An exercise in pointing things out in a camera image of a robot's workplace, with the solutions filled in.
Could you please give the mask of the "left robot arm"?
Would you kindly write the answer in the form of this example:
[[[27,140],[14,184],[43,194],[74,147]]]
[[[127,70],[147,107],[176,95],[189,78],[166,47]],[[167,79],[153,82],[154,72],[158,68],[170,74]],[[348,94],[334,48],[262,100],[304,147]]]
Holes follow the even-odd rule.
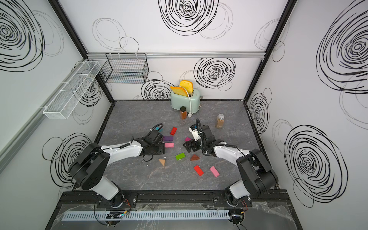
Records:
[[[163,135],[157,130],[150,130],[141,138],[112,146],[89,144],[69,166],[72,179],[82,190],[92,190],[110,201],[113,207],[119,207],[125,199],[122,190],[104,176],[107,166],[115,162],[133,158],[161,155],[165,152]]]

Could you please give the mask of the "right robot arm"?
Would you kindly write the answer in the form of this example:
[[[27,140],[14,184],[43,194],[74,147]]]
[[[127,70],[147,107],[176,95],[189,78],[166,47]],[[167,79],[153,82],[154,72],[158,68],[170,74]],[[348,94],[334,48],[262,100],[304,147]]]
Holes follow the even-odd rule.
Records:
[[[193,138],[183,144],[188,152],[201,150],[205,156],[220,158],[238,167],[241,180],[225,189],[229,205],[234,207],[242,199],[258,198],[277,185],[278,176],[260,150],[244,150],[217,140],[206,125],[192,125],[189,132]]]

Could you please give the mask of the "green block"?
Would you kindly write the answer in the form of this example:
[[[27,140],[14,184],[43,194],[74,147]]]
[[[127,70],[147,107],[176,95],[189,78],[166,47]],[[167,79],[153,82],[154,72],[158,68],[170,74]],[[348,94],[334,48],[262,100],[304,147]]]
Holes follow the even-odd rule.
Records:
[[[178,154],[178,155],[175,156],[175,159],[177,161],[179,161],[179,160],[181,160],[181,159],[183,159],[185,157],[186,157],[185,153],[180,153],[180,154]]]

